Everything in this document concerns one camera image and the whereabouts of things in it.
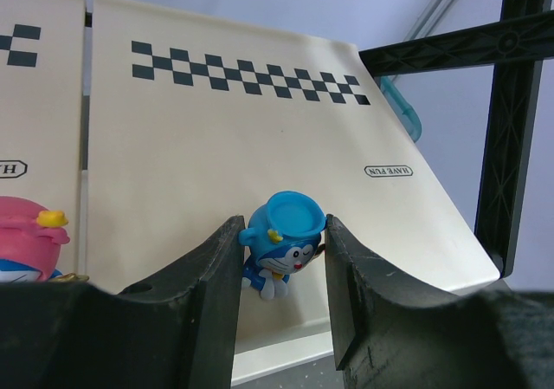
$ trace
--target toy face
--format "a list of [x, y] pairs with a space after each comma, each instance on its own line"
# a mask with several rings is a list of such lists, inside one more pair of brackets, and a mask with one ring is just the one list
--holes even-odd
[[290, 275], [303, 269], [312, 260], [314, 254], [313, 244], [306, 244], [303, 247], [293, 245], [284, 256], [263, 257], [258, 263], [276, 274]]
[[0, 282], [47, 280], [54, 271], [60, 248], [51, 237], [0, 229]]

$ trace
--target blue toy figure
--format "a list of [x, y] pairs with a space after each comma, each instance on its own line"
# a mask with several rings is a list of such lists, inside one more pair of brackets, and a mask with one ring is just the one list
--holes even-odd
[[286, 296], [290, 274], [313, 259], [325, 224], [325, 214], [308, 196], [294, 191], [272, 196], [239, 233], [239, 242], [251, 254], [244, 263], [242, 287], [258, 289], [264, 300]]

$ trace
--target doraemon figurine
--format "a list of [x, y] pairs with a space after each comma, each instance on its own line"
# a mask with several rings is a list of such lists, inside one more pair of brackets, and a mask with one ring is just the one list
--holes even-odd
[[0, 196], [0, 282], [47, 281], [60, 248], [69, 242], [63, 211], [49, 211], [24, 198]]
[[252, 286], [264, 300], [286, 296], [290, 274], [303, 269], [316, 255], [326, 218], [317, 203], [294, 191], [272, 196], [239, 233], [250, 248], [242, 287]]

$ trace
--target black plastic frame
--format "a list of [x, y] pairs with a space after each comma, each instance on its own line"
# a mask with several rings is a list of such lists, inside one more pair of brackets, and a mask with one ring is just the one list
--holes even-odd
[[503, 0], [501, 20], [360, 52], [374, 77], [495, 64], [475, 235], [513, 271], [542, 60], [554, 57], [552, 0]]

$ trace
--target pink hat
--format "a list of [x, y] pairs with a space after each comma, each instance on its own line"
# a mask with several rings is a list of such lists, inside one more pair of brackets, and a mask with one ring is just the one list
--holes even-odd
[[24, 198], [0, 196], [0, 259], [22, 263], [52, 276], [60, 247], [69, 242], [62, 211], [48, 211]]

